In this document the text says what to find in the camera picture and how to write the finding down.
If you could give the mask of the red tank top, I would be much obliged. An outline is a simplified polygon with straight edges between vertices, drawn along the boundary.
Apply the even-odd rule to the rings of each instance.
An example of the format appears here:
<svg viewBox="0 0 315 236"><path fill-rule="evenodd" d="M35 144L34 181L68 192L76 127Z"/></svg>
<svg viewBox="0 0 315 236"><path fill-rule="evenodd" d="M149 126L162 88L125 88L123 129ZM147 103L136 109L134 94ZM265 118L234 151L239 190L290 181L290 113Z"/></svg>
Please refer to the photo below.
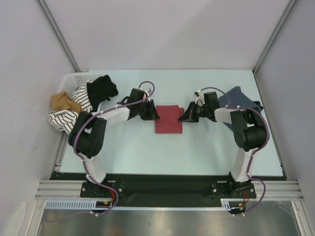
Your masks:
<svg viewBox="0 0 315 236"><path fill-rule="evenodd" d="M182 134L183 124L178 119L184 114L185 109L178 105L156 106L160 119L155 121L156 134Z"/></svg>

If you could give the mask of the blue grey tank top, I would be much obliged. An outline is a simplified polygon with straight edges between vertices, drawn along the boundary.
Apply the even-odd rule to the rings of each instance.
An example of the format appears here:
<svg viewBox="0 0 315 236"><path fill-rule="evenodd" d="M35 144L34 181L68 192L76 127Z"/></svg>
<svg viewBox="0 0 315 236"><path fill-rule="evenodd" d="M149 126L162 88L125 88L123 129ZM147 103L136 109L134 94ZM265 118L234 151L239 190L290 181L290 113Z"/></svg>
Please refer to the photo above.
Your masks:
<svg viewBox="0 0 315 236"><path fill-rule="evenodd" d="M253 101L248 98L241 90L240 86L236 86L232 88L230 91L226 92L226 95L230 98L230 107L236 107L239 105L240 107L251 107L255 110L261 111L263 110L263 106L260 101ZM228 98L225 95L222 95L218 98L218 102L220 107L224 107L228 103ZM232 124L224 123L231 131L233 131Z"/></svg>

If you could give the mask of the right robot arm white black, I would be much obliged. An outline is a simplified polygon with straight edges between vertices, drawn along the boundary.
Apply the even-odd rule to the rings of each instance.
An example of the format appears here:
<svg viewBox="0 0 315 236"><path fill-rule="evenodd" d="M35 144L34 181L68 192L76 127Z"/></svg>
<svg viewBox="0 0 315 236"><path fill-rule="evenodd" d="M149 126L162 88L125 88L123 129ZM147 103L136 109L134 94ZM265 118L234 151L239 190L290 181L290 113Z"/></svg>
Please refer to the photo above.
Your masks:
<svg viewBox="0 0 315 236"><path fill-rule="evenodd" d="M245 190L250 189L252 181L252 164L257 152L268 143L270 134L265 119L261 113L253 108L235 108L226 104L221 107L216 92L201 91L195 93L196 100L189 103L187 110L179 117L179 122L198 123L200 118L207 118L213 122L227 123L232 126L233 137L238 152L234 167L228 174L228 179L222 194L231 197L243 196Z"/></svg>

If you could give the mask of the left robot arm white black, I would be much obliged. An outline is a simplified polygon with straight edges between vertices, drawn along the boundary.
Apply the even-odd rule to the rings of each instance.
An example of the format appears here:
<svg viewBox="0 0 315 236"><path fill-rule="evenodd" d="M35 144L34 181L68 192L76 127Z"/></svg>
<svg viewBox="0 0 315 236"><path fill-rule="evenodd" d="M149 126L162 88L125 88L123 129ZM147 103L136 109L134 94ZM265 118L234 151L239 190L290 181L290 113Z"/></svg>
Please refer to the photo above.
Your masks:
<svg viewBox="0 0 315 236"><path fill-rule="evenodd" d="M142 120L158 120L154 101L154 89L133 88L129 96L113 108L95 113L81 112L68 137L68 144L81 159L86 178L92 182L91 190L97 196L108 193L109 185L104 181L106 170L97 155L105 140L105 132L111 126L128 121L136 116Z"/></svg>

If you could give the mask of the striped white black tank top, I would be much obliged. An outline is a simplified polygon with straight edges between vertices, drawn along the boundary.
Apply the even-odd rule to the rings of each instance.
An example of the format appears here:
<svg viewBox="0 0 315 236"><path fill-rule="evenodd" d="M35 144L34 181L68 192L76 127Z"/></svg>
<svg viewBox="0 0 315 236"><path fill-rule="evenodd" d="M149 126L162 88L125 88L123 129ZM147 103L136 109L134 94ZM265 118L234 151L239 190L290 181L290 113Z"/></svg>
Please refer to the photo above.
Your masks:
<svg viewBox="0 0 315 236"><path fill-rule="evenodd" d="M73 111L62 110L62 111L51 111L48 114L48 122L57 131L64 131L70 134L74 128L74 125L79 117L80 113Z"/></svg>

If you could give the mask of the mustard tank top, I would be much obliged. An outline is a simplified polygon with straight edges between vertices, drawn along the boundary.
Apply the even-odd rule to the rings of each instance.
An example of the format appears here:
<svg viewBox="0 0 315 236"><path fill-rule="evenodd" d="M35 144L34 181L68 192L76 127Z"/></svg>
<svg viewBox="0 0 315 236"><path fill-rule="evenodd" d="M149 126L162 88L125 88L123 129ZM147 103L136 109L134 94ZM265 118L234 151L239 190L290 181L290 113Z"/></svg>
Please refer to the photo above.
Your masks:
<svg viewBox="0 0 315 236"><path fill-rule="evenodd" d="M71 100L68 93L65 91L51 96L50 102L53 111L68 110L76 113L82 111L81 105Z"/></svg>

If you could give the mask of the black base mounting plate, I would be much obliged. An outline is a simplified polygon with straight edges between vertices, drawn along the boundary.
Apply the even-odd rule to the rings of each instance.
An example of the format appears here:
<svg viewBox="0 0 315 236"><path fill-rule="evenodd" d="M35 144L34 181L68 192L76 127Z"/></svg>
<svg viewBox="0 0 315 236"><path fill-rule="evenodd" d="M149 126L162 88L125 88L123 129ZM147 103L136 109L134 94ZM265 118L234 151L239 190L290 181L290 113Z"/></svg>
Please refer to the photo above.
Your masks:
<svg viewBox="0 0 315 236"><path fill-rule="evenodd" d="M158 206L207 206L215 199L243 199L243 196L231 197L222 194L228 176L179 176L179 175L136 175L109 174L102 182L103 187L87 180L85 174L54 172L50 180L81 181L81 198L114 198L124 206L132 204ZM253 184L243 192L252 200L258 188Z"/></svg>

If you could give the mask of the white plastic laundry basket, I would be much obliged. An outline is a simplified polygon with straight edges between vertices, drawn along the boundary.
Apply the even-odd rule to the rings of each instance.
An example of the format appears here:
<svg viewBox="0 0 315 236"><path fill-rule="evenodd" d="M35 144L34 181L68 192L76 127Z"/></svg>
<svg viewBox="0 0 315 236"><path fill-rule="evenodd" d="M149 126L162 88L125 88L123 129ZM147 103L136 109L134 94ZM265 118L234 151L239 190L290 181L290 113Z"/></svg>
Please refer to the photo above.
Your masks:
<svg viewBox="0 0 315 236"><path fill-rule="evenodd" d="M97 83L103 77L97 73L71 73L63 78L59 92L66 92L69 99L80 105L82 111L96 112L101 101L97 101Z"/></svg>

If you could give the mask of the aluminium extrusion base frame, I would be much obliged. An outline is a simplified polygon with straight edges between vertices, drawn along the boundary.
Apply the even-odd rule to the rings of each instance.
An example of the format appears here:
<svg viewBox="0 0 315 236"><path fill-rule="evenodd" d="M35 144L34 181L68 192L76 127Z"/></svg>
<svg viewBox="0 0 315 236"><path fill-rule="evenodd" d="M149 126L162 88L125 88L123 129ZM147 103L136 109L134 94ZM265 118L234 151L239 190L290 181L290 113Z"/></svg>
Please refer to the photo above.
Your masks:
<svg viewBox="0 0 315 236"><path fill-rule="evenodd" d="M112 206L105 211L83 211L95 215L105 214L108 210L118 204L118 200L112 198L81 198L80 186L81 181L75 180L43 180L40 182L35 197L44 201L44 206L48 200L107 200L112 202ZM254 199L250 199L246 193L243 199L222 198L227 201L243 203L244 210L227 211L231 215L245 216L248 213L255 212L263 207L264 204L276 202L278 204L290 203L295 212L299 212L305 204L300 185L295 180L287 180L283 177L254 177L251 181L258 192Z"/></svg>

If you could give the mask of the right aluminium corner post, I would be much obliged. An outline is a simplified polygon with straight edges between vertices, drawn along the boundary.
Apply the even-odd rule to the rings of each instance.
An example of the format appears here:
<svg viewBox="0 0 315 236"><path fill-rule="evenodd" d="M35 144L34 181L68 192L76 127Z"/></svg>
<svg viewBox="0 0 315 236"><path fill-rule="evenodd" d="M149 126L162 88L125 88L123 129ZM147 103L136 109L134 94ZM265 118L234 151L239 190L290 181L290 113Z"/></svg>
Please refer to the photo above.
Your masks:
<svg viewBox="0 0 315 236"><path fill-rule="evenodd" d="M283 27L285 26L288 18L290 17L291 13L293 12L295 6L297 5L299 1L298 0L289 0L288 3L286 4L284 11L282 12L279 20L276 23L276 26L274 27L271 36L269 37L263 51L261 52L255 66L253 67L253 75L256 75L257 72L259 71L261 65L265 61L268 53L272 49L274 43L276 42L277 38L279 37Z"/></svg>

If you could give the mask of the aluminium corner post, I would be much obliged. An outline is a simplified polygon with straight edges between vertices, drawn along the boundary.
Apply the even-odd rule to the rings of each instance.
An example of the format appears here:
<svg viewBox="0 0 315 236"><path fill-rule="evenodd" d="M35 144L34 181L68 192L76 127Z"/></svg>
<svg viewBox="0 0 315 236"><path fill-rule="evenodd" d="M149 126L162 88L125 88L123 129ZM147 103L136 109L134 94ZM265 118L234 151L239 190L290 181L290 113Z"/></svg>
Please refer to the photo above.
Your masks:
<svg viewBox="0 0 315 236"><path fill-rule="evenodd" d="M274 27L271 36L269 37L263 51L261 52L255 66L253 67L253 75L256 75L257 72L259 71L261 65L265 61L268 53L272 49L274 43L276 42L277 38L279 37L283 27L285 26L288 18L290 17L291 13L293 12L295 6L297 5L299 1L298 0L289 0L288 3L286 4L284 11L282 12L279 20L276 23L276 26Z"/></svg>
<svg viewBox="0 0 315 236"><path fill-rule="evenodd" d="M69 47L69 45L67 44L67 41L60 29L60 27L58 26L55 17L53 16L47 2L45 0L36 0L37 5L39 6L44 18L46 19L49 27L51 28L54 36L56 37L56 40L58 41L61 49L63 50L66 58L68 59L69 63L71 64L73 70L75 72L81 72L75 57Z"/></svg>

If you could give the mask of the left aluminium corner post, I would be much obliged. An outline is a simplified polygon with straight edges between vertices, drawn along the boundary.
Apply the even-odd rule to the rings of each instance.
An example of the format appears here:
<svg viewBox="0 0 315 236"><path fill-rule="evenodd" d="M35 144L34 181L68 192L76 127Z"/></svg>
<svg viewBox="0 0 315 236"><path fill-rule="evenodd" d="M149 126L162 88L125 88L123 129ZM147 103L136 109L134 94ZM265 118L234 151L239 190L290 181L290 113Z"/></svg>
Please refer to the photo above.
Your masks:
<svg viewBox="0 0 315 236"><path fill-rule="evenodd" d="M69 63L71 64L73 70L75 72L81 72L75 57L69 47L69 45L67 44L67 41L60 29L60 27L58 26L55 17L53 16L47 2L45 0L36 0L37 5L39 6L44 18L46 19L49 27L51 28L54 36L56 37L56 40L58 41L61 49L63 50L66 58L68 59Z"/></svg>

